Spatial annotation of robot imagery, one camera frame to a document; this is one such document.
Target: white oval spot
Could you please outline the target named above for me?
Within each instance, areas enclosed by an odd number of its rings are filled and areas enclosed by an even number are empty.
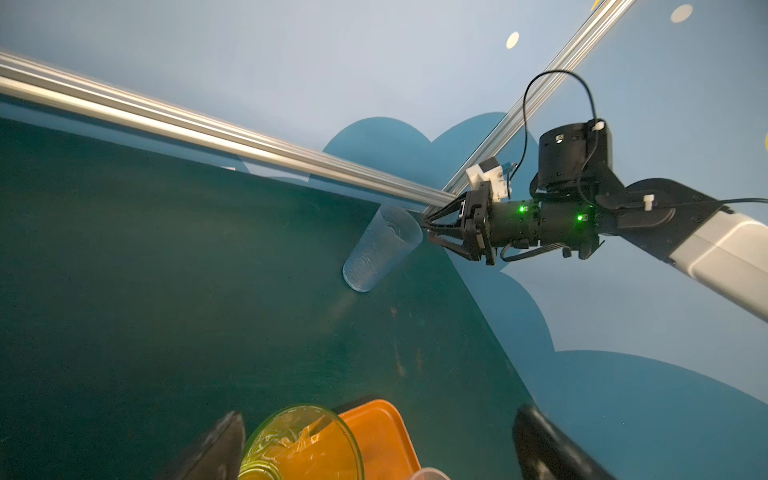
[[[518,39],[520,38],[520,34],[515,32],[512,35],[509,35],[509,38],[507,38],[507,48],[512,48],[515,45],[518,44]]]
[[[687,3],[675,8],[670,18],[672,19],[672,23],[680,23],[687,20],[692,13],[694,13],[694,6]]]

